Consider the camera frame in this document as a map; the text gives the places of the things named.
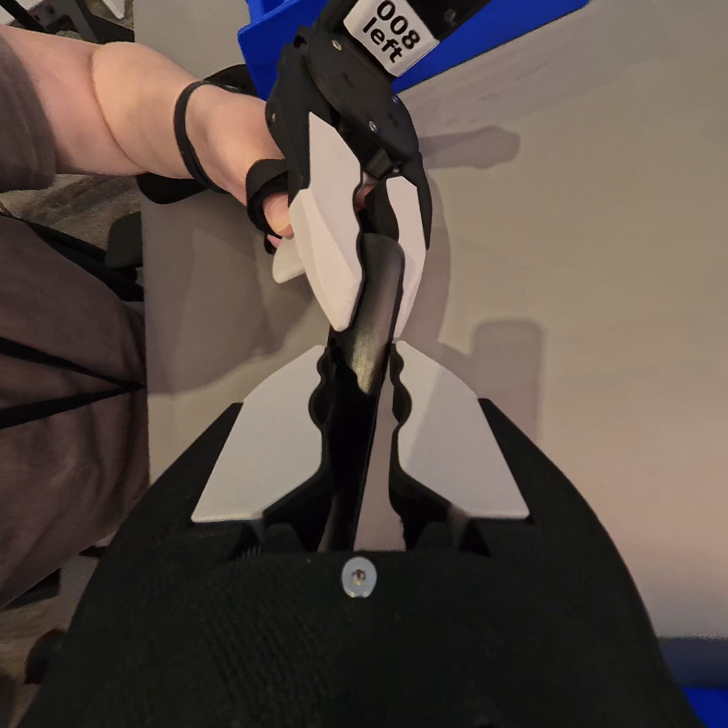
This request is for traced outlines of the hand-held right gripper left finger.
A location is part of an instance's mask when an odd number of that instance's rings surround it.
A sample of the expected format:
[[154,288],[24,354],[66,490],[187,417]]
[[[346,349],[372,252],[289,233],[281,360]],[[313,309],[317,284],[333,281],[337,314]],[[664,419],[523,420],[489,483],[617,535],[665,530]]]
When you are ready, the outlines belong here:
[[318,344],[264,379],[246,397],[191,516],[193,523],[262,521],[312,478],[322,435],[309,402],[321,383]]

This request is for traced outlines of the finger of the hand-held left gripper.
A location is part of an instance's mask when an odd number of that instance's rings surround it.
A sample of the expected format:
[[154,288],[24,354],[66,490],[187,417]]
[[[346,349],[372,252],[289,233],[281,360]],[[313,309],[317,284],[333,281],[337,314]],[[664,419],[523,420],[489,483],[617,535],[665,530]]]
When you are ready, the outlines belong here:
[[335,331],[351,325],[363,283],[355,195],[359,161],[336,129],[309,113],[309,186],[289,206],[299,257],[315,298]]
[[411,315],[429,245],[418,188],[400,174],[380,180],[372,191],[374,232],[396,241],[403,253],[403,292],[394,329],[398,340]]

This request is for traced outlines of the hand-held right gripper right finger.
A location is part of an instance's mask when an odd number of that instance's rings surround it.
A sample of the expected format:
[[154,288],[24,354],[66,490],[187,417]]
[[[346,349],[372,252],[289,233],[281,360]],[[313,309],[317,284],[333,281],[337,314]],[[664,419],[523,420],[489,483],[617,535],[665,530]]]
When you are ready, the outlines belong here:
[[412,345],[392,353],[389,498],[405,526],[469,519],[523,521],[529,508],[477,395]]

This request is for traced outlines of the black remote control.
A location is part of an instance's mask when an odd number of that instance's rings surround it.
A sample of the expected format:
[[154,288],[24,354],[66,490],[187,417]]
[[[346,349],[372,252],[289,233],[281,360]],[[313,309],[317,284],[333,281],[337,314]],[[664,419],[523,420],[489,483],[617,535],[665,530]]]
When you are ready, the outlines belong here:
[[353,551],[378,401],[403,295],[405,263],[396,241],[367,233],[359,251],[365,279],[358,307],[347,330],[330,334],[325,359],[329,371],[323,440],[332,500],[324,551]]

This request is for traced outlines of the blue plastic bin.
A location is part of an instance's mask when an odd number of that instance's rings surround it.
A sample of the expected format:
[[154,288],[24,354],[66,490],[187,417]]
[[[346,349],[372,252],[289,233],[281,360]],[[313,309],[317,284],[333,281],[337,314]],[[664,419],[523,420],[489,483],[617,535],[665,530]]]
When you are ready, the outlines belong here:
[[727,726],[727,639],[659,638],[662,655],[707,727]]
[[278,77],[278,59],[303,26],[325,9],[334,32],[359,41],[409,89],[587,5],[579,1],[249,2],[250,22],[237,41],[259,96]]

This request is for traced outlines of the person's left forearm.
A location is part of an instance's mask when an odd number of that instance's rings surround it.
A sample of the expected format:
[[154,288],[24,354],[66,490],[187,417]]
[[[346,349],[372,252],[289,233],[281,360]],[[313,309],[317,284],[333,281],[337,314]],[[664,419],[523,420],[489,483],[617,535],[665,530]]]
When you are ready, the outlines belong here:
[[2,26],[2,192],[65,173],[190,178],[174,111],[193,81],[141,44]]

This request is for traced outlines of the person's left hand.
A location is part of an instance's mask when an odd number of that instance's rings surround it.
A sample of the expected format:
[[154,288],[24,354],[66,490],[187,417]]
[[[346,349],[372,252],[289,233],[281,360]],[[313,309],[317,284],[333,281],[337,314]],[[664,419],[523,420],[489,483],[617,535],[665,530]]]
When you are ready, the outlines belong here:
[[212,85],[195,89],[187,104],[187,136],[203,170],[241,203],[248,201],[251,167],[284,157],[268,130],[265,108],[264,100]]

